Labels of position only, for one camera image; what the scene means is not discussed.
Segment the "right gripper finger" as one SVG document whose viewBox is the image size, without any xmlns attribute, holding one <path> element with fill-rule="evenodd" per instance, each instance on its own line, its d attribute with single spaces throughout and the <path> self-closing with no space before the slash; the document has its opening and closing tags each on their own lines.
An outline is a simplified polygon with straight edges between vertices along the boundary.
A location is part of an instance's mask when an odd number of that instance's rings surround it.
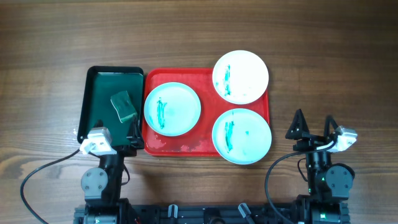
<svg viewBox="0 0 398 224">
<path fill-rule="evenodd" d="M 307 126 L 307 122 L 302 113 L 301 109 L 298 109 L 288 129 L 285 138 L 286 139 L 303 139 L 310 133 L 309 128 Z"/>
<path fill-rule="evenodd" d="M 338 128 L 338 125 L 332 115 L 328 115 L 325 119 L 325 127 L 323 132 L 324 137 L 328 137 L 330 135 L 330 126 L 332 126 L 333 130 Z"/>
</svg>

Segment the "green yellow scrub sponge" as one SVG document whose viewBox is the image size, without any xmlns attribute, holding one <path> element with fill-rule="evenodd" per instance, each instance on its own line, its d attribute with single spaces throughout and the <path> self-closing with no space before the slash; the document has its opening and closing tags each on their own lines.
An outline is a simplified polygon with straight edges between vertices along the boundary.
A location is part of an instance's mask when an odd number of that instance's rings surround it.
<svg viewBox="0 0 398 224">
<path fill-rule="evenodd" d="M 111 96 L 111 104 L 116 110 L 121 123 L 125 123 L 137 116 L 137 111 L 127 91 L 121 91 Z"/>
</svg>

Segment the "pale blue plate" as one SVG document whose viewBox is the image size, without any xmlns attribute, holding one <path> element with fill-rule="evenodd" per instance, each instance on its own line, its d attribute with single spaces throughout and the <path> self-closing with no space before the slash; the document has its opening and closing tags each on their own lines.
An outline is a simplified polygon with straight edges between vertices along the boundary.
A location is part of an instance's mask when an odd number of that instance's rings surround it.
<svg viewBox="0 0 398 224">
<path fill-rule="evenodd" d="M 163 136 L 174 137 L 189 132 L 201 115 L 201 103 L 188 85 L 168 82 L 155 87 L 144 103 L 144 117 L 149 127 Z"/>
<path fill-rule="evenodd" d="M 231 109 L 220 115 L 213 125 L 211 138 L 218 154 L 238 165 L 260 161 L 272 144 L 268 122 L 244 108 Z"/>
</svg>

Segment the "white plate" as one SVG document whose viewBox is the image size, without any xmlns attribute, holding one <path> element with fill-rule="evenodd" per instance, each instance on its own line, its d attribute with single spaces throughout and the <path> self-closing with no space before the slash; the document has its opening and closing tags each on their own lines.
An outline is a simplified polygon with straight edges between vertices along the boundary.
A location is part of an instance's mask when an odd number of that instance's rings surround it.
<svg viewBox="0 0 398 224">
<path fill-rule="evenodd" d="M 224 54 L 213 67 L 212 82 L 225 101 L 245 105 L 258 100 L 267 90 L 269 71 L 260 56 L 247 50 Z"/>
</svg>

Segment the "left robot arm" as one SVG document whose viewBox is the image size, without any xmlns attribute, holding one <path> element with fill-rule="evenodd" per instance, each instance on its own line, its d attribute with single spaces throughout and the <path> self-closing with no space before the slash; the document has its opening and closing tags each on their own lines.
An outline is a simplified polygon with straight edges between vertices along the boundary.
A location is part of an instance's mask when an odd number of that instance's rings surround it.
<svg viewBox="0 0 398 224">
<path fill-rule="evenodd" d="M 85 194 L 85 206 L 75 210 L 74 223 L 122 224 L 140 223 L 137 212 L 129 200 L 121 198 L 123 172 L 127 171 L 125 157 L 134 157 L 144 147 L 139 129 L 139 118 L 133 114 L 126 139 L 129 144 L 113 147 L 108 128 L 98 120 L 83 140 L 80 151 L 99 158 L 99 166 L 87 170 L 81 178 Z"/>
</svg>

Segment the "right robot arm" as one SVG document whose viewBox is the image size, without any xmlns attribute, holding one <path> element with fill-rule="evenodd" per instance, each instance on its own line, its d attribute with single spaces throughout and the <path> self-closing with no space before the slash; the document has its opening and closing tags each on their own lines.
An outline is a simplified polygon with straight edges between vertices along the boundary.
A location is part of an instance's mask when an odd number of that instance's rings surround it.
<svg viewBox="0 0 398 224">
<path fill-rule="evenodd" d="M 357 140 L 351 128 L 337 125 L 327 116 L 322 136 L 310 134 L 302 110 L 295 112 L 285 135 L 296 140 L 293 150 L 305 154 L 308 195 L 299 195 L 289 215 L 293 223 L 350 223 L 346 201 L 353 186 L 354 170 L 343 163 L 332 163 L 333 153 L 343 152 Z"/>
</svg>

